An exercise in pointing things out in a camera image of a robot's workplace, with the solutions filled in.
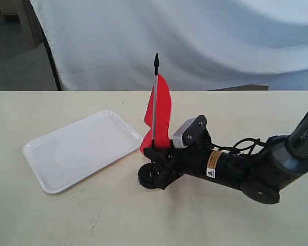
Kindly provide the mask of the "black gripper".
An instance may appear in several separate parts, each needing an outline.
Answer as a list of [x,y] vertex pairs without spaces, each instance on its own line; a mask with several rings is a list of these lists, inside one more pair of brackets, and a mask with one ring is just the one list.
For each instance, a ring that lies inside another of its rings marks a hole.
[[144,148],[144,156],[152,162],[168,162],[154,177],[156,188],[165,190],[172,182],[187,174],[199,179],[209,180],[206,175],[207,162],[212,153],[211,136],[205,129],[198,140],[185,149]]

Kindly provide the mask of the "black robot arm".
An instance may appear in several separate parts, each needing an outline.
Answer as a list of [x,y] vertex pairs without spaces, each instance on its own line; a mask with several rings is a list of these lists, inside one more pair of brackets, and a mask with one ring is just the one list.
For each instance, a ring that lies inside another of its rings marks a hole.
[[251,138],[249,147],[220,147],[211,141],[206,117],[187,120],[169,148],[145,148],[150,160],[138,171],[140,184],[165,189],[187,174],[241,191],[262,204],[280,201],[280,190],[308,172],[308,111],[290,135],[266,142]]

